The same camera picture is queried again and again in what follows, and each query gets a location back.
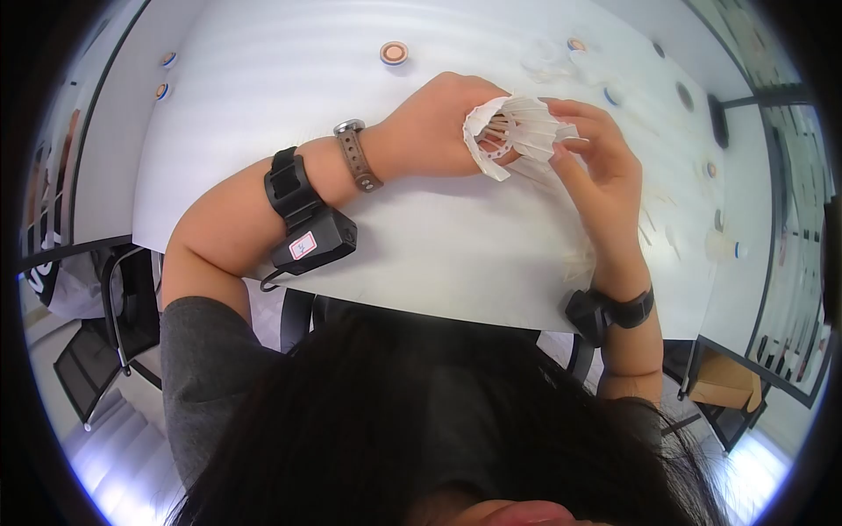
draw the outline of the white label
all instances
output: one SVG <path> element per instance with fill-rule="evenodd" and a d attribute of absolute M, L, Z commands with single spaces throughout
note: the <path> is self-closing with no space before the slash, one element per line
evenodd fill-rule
<path fill-rule="evenodd" d="M 290 245 L 290 253 L 295 260 L 305 257 L 314 250 L 316 250 L 316 239 L 311 231 L 299 237 Z"/>

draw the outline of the white table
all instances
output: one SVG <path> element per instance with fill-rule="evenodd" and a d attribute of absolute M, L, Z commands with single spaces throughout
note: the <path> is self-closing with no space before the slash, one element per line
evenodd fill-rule
<path fill-rule="evenodd" d="M 164 252 L 179 217 L 207 189 L 262 157 L 361 118 L 374 124 L 435 74 L 485 77 L 516 93 L 576 98 L 607 108 L 644 166 L 641 237 L 666 338 L 698 333 L 715 266 L 704 255 L 727 166 L 714 143 L 706 94 L 651 42 L 587 0 L 280 2 L 217 0 L 199 17 L 168 74 L 172 96 L 155 108 L 137 177 L 134 243 Z M 601 88 L 536 84 L 520 67 L 523 44 L 581 36 L 602 48 L 634 88 L 648 125 L 611 108 Z M 408 44 L 398 72 L 378 60 L 388 40 Z M 688 113 L 675 92 L 690 90 Z M 660 136 L 650 129 L 660 123 Z M 700 187 L 697 170 L 719 179 Z M 417 178 L 358 199 L 352 255 L 280 283 L 376 306 L 512 327 L 570 332 L 558 311 L 589 276 L 564 281 L 581 251 L 578 215 L 558 186 L 512 177 Z M 674 231 L 680 258 L 664 230 Z M 271 267 L 261 268 L 267 274 Z"/>

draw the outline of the hand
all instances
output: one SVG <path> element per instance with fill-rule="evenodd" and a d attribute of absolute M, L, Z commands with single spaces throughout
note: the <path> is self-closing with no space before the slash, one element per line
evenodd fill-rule
<path fill-rule="evenodd" d="M 453 72 L 437 75 L 386 120 L 360 134 L 372 171 L 383 180 L 407 175 L 460 177 L 479 173 L 465 145 L 462 125 L 477 106 L 508 95 L 480 77 Z M 498 159 L 498 164 L 508 164 L 517 156 L 511 151 Z"/>
<path fill-rule="evenodd" d="M 550 165 L 582 217 L 596 252 L 594 286 L 618 301 L 649 288 L 649 274 L 637 240 L 642 167 L 620 128 L 602 109 L 573 100 L 542 99 L 559 120 L 576 125 L 580 137 L 553 145 Z M 571 154 L 578 153 L 588 172 Z"/>

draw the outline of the sleeve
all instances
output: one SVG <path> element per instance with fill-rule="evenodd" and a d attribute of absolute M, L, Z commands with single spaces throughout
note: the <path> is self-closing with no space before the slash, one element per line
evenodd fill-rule
<path fill-rule="evenodd" d="M 652 449 L 661 447 L 661 416 L 652 402 L 627 396 L 608 400 L 608 411 L 621 426 Z"/>
<path fill-rule="evenodd" d="M 189 297 L 167 306 L 161 318 L 164 417 L 186 487 L 207 465 L 251 385 L 282 359 L 219 301 Z"/>

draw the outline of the white feather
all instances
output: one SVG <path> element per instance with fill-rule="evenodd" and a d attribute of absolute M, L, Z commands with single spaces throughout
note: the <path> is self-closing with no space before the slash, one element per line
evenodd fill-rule
<path fill-rule="evenodd" d="M 522 158 L 532 161 L 521 163 L 528 165 L 529 173 L 517 172 L 540 180 L 550 170 L 547 162 L 552 157 L 552 143 L 578 137 L 576 126 L 556 120 L 545 103 L 516 95 L 494 98 L 477 106 L 465 118 L 462 132 L 465 144 L 482 172 L 498 181 L 506 179 L 510 172 L 494 160 L 510 150 L 514 149 Z M 494 146 L 493 150 L 481 148 L 480 142 Z"/>

